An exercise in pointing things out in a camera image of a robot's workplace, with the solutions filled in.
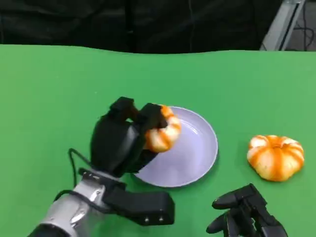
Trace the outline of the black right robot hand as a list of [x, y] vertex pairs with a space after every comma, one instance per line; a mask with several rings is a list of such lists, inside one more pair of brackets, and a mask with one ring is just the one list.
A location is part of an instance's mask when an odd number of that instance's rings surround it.
[[286, 237], [283, 225], [271, 215], [267, 202], [250, 183], [218, 197], [212, 207], [226, 210], [206, 228], [209, 234], [222, 232], [225, 237]]

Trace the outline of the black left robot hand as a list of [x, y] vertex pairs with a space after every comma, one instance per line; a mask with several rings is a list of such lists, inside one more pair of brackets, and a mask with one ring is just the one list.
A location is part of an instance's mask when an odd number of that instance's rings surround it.
[[91, 166], [117, 178], [139, 172], [158, 155], [147, 148], [147, 132], [166, 125], [160, 105], [148, 103], [138, 110], [133, 99], [120, 97], [95, 125], [90, 142]]

